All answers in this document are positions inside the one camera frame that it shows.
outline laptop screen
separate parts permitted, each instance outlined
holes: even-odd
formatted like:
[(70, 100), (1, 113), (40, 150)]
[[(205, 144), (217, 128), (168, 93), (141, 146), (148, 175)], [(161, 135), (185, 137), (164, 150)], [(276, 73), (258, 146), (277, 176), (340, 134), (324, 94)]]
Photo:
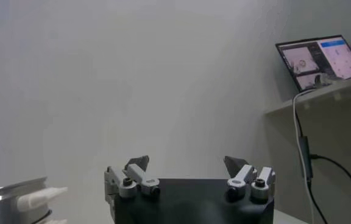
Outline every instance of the laptop screen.
[(314, 87), (321, 74), (351, 78), (351, 49), (342, 36), (276, 44), (297, 87)]

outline white wall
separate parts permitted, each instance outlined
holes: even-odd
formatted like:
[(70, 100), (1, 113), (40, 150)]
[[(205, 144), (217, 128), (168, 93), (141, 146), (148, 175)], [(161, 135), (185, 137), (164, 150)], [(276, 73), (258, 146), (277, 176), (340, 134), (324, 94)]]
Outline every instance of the white wall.
[(351, 42), (351, 1), (0, 1), (0, 185), (47, 175), (69, 187), (55, 217), (107, 223), (110, 164), (270, 165), (263, 111), (295, 92), (274, 43), (337, 33)]

